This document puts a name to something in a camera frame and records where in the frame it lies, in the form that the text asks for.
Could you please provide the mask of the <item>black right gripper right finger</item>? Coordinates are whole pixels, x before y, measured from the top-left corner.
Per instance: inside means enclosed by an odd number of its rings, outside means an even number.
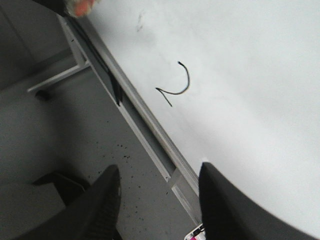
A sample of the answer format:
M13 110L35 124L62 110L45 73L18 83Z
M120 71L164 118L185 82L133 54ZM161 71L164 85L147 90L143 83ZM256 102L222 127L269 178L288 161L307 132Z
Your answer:
M312 240L313 236L264 210L210 162L198 177L199 204L208 240Z

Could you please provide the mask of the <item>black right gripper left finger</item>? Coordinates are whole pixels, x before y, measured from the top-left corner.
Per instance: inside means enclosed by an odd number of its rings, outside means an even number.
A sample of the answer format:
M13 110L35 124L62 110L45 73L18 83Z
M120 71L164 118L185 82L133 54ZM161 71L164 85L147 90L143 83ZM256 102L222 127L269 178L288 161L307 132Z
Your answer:
M19 240L113 240L121 205L121 178L110 165L89 185L77 177L49 173L34 182L52 183L66 208L17 237Z

